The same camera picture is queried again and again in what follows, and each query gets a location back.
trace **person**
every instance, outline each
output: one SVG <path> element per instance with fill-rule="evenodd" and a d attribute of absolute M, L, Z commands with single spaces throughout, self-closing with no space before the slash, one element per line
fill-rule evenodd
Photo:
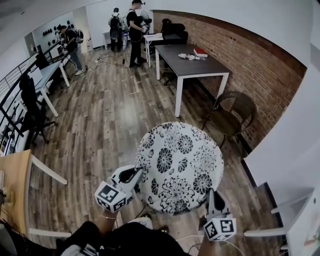
<path fill-rule="evenodd" d="M 78 52 L 78 45 L 76 43 L 76 33 L 71 28 L 67 28 L 67 26 L 65 25 L 60 27 L 60 31 L 63 35 L 65 35 L 66 42 L 64 44 L 64 47 L 66 47 L 70 55 L 70 59 L 75 65 L 75 75 L 78 76 L 85 72 L 85 70 L 81 64 L 79 56 L 80 54 Z"/>
<path fill-rule="evenodd" d="M 141 9 L 142 1 L 133 0 L 131 9 L 126 16 L 126 22 L 129 29 L 129 36 L 131 39 L 131 56 L 130 56 L 130 68 L 140 67 L 142 63 L 145 63 L 147 60 L 141 57 L 141 40 L 142 34 L 146 31 L 139 27 L 138 16 L 136 10 Z"/>
<path fill-rule="evenodd" d="M 115 50 L 116 46 L 116 38 L 117 38 L 117 49 L 121 50 L 122 47 L 122 27 L 123 27 L 123 19 L 120 17 L 119 8 L 113 9 L 113 14 L 109 19 L 110 26 L 110 36 L 111 36 L 111 51 Z"/>
<path fill-rule="evenodd" d="M 150 217 L 134 219 L 113 230 L 116 219 L 117 213 L 105 210 L 95 223 L 85 222 L 72 236 L 60 242 L 53 256 L 188 255 L 168 233 L 153 229 Z M 209 242 L 205 236 L 198 256 L 214 253 L 214 242 Z"/>

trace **white sneaker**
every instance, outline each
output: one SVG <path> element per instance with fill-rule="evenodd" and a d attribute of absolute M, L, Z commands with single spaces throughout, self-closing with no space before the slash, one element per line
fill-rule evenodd
<path fill-rule="evenodd" d="M 77 73 L 75 73 L 75 75 L 76 75 L 76 76 L 79 76 L 79 75 L 80 75 L 80 74 L 82 74 L 83 72 L 85 72 L 85 70 L 84 70 L 84 69 L 79 70 Z"/>

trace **round table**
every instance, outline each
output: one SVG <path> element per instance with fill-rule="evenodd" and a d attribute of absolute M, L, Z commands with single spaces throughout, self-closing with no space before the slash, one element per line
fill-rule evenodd
<path fill-rule="evenodd" d="M 182 122 L 151 129 L 137 150 L 138 198 L 161 213 L 180 215 L 200 207 L 224 171 L 222 153 L 204 131 Z"/>

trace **gray desk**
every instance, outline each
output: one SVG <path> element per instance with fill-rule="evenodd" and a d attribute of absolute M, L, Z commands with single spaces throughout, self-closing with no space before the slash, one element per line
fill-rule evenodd
<path fill-rule="evenodd" d="M 57 118 L 58 117 L 58 113 L 55 110 L 54 106 L 52 105 L 51 101 L 49 100 L 47 93 L 48 93 L 48 89 L 46 87 L 47 82 L 50 80 L 51 76 L 54 74 L 54 72 L 60 68 L 63 79 L 66 83 L 66 86 L 69 87 L 69 81 L 67 79 L 66 73 L 64 71 L 64 68 L 62 66 L 61 61 L 57 61 L 47 67 L 45 67 L 44 69 L 40 70 L 41 75 L 42 75 L 42 79 L 34 86 L 35 88 L 35 92 L 41 92 L 41 95 L 43 96 L 43 99 L 45 100 L 45 102 L 48 104 L 49 108 L 51 109 L 53 115 Z M 21 103 L 22 108 L 27 111 L 27 109 L 24 107 L 24 104 L 22 103 L 22 99 L 21 96 L 19 96 L 18 100 L 19 103 Z"/>
<path fill-rule="evenodd" d="M 163 57 L 178 77 L 175 99 L 175 116 L 177 118 L 180 116 L 184 79 L 223 76 L 217 94 L 217 97 L 219 97 L 225 90 L 229 73 L 231 72 L 226 66 L 210 55 L 205 60 L 188 60 L 178 56 L 178 54 L 194 54 L 194 48 L 196 46 L 193 44 L 155 46 L 156 79 L 160 80 L 159 55 Z"/>

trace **wooden floor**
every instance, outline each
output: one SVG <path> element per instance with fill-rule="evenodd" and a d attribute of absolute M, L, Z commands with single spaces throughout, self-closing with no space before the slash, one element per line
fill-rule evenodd
<path fill-rule="evenodd" d="M 96 64 L 95 59 L 101 55 L 101 61 Z M 36 157 L 68 180 L 68 185 L 63 186 L 39 170 L 32 170 L 31 228 L 74 232 L 83 222 L 94 221 L 102 211 L 94 201 L 95 190 L 116 168 L 135 162 L 137 146 L 149 129 L 167 121 L 181 121 L 200 128 L 211 108 L 202 90 L 187 81 L 182 93 L 181 116 L 175 118 L 176 85 L 163 86 L 165 77 L 157 81 L 154 61 L 152 68 L 145 63 L 142 68 L 130 69 L 128 51 L 124 55 L 114 55 L 98 49 L 83 57 L 90 67 L 87 73 L 74 76 L 74 67 L 68 64 L 70 88 L 60 90 L 57 87 L 49 96 L 59 114 L 54 118 L 48 112 L 59 124 L 46 130 L 50 143 L 45 144 L 39 136 L 37 147 L 31 148 Z M 207 127 L 206 132 L 219 144 L 222 136 L 212 126 Z M 249 229 L 275 228 L 277 221 L 270 214 L 272 206 L 264 187 L 253 189 L 240 164 L 241 146 L 231 141 L 221 151 L 225 168 L 219 190 L 230 200 L 231 212 L 237 220 L 237 235 L 230 242 L 246 256 L 279 255 L 279 240 L 243 236 Z M 142 208 L 141 202 L 131 202 L 121 210 L 118 225 L 134 219 Z M 168 225 L 175 239 L 203 234 L 198 226 L 199 218 L 205 213 L 204 207 L 175 217 L 148 208 L 145 211 L 152 214 L 155 228 Z M 55 247 L 54 238 L 37 235 L 31 238 L 43 246 Z M 187 252 L 200 242 L 201 238 L 190 237 L 179 243 Z M 190 252 L 197 253 L 196 248 Z M 216 246 L 216 255 L 241 254 L 221 242 Z"/>

